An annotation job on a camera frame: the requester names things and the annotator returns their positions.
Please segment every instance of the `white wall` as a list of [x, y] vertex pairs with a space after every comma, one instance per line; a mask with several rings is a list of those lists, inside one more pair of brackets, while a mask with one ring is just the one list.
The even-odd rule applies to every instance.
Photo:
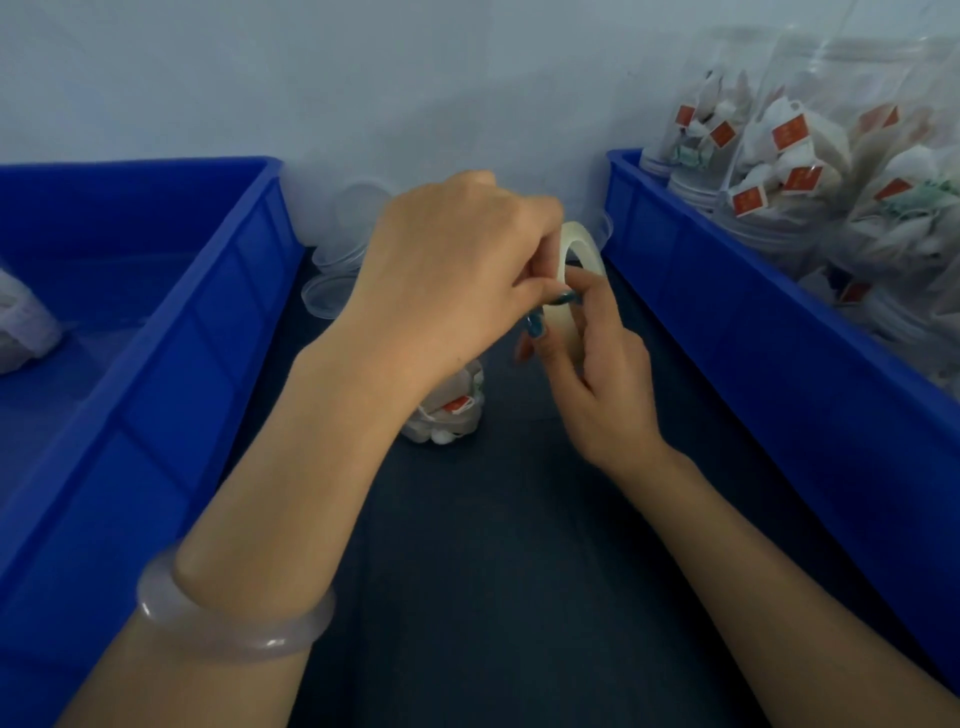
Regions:
[[572, 203], [659, 135], [698, 29], [845, 20], [960, 33], [956, 0], [7, 0], [0, 162], [275, 155], [307, 244], [360, 177], [491, 167]]

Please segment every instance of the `tape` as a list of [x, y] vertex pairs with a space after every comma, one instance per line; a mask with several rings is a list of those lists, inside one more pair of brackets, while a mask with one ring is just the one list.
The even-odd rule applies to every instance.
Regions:
[[[561, 283], [566, 282], [567, 252], [576, 255], [585, 271], [604, 278], [607, 276], [607, 269], [604, 268], [603, 258], [600, 257], [600, 251], [597, 250], [593, 237], [580, 223], [564, 223], [560, 228], [560, 263], [557, 267], [557, 280]], [[570, 304], [544, 306], [543, 319], [551, 330], [561, 335], [573, 364], [580, 366], [584, 361], [584, 340], [573, 320]]]

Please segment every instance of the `blue crate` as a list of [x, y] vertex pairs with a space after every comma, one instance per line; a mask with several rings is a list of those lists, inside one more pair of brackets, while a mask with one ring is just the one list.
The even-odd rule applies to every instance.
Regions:
[[0, 376], [0, 723], [48, 725], [209, 501], [303, 248], [271, 158], [0, 167], [67, 329]]
[[960, 690], [960, 405], [608, 159], [604, 254]]

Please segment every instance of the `translucent lavender bangle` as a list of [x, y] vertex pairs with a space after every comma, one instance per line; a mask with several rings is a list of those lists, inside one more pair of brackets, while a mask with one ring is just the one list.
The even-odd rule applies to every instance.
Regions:
[[238, 622], [190, 600], [174, 580], [177, 547], [151, 561], [136, 585], [139, 610], [189, 649], [231, 662], [263, 662], [309, 649], [333, 619], [333, 588], [307, 614], [273, 622]]

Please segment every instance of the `dark table surface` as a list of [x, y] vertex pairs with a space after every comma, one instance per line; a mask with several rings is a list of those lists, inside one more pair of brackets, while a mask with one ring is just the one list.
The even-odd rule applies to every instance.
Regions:
[[[306, 258], [228, 470], [326, 322]], [[931, 672], [845, 552], [650, 310], [611, 271], [653, 363], [660, 427], [741, 513], [831, 594]], [[765, 720], [653, 530], [569, 444], [518, 331], [482, 357], [480, 429], [452, 445], [399, 438], [334, 585], [292, 726], [736, 726]]]

